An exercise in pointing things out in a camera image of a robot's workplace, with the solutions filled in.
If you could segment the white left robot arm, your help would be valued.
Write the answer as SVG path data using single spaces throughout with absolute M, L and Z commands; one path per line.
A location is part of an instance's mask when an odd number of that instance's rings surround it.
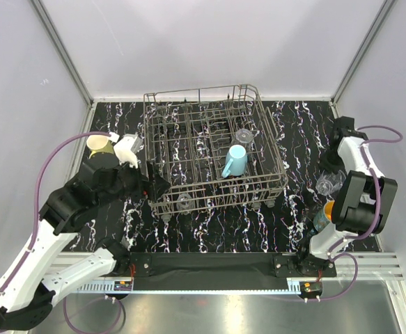
M 38 230 L 0 280 L 0 333 L 35 328 L 78 287 L 99 276 L 123 276 L 131 269 L 130 252 L 107 237 L 86 259 L 47 274 L 58 254 L 97 217 L 101 207 L 128 198 L 156 201 L 170 189 L 170 182 L 152 162 L 147 167 L 148 174 L 143 175 L 114 154 L 96 153 L 49 195 L 36 211 Z

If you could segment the clear glass cup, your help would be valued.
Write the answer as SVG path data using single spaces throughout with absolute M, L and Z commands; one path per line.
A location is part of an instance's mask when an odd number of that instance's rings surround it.
M 329 196 L 337 192 L 342 187 L 344 181 L 345 175 L 342 172 L 337 174 L 323 173 L 321 176 L 319 176 L 315 189 L 320 195 Z
M 235 140 L 243 146 L 248 146 L 253 141 L 253 134 L 250 130 L 241 128 L 235 133 Z
M 195 205 L 194 199 L 188 193 L 182 193 L 178 196 L 178 201 L 176 203 L 176 208 L 179 212 L 183 214 L 190 213 Z

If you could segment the light blue ceramic mug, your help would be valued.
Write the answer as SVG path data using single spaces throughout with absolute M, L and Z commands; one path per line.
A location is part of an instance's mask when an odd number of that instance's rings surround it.
M 232 145 L 226 155 L 225 166 L 222 170 L 221 177 L 237 177 L 245 173 L 247 169 L 247 151 L 239 144 Z

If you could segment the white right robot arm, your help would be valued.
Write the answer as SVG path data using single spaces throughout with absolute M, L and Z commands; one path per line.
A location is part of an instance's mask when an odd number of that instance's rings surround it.
M 334 121 L 320 168 L 334 174 L 344 170 L 346 178 L 332 205 L 331 222 L 309 239 L 295 259 L 295 268 L 303 276 L 328 267 L 351 241 L 384 229 L 398 184 L 376 166 L 369 144 L 379 140 L 369 139 L 363 130 L 356 129 L 354 119 L 347 116 Z

